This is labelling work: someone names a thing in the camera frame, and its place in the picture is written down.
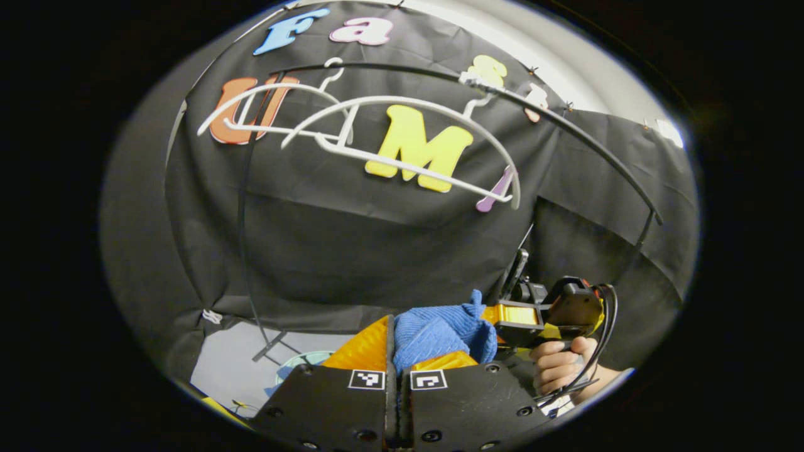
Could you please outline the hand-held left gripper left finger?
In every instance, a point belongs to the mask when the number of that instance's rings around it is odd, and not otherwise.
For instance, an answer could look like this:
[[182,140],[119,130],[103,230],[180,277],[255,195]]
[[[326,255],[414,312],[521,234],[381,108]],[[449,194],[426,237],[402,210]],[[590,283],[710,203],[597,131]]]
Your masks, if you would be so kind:
[[388,451],[397,441],[394,317],[385,316],[318,365],[298,364],[254,418],[291,451]]

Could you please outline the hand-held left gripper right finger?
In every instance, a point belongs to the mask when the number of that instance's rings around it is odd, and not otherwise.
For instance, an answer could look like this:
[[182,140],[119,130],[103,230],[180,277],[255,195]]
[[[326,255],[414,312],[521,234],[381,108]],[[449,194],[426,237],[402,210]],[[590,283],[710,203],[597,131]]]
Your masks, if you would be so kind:
[[517,448],[550,417],[519,357],[435,371],[406,370],[400,387],[400,446],[413,451]]

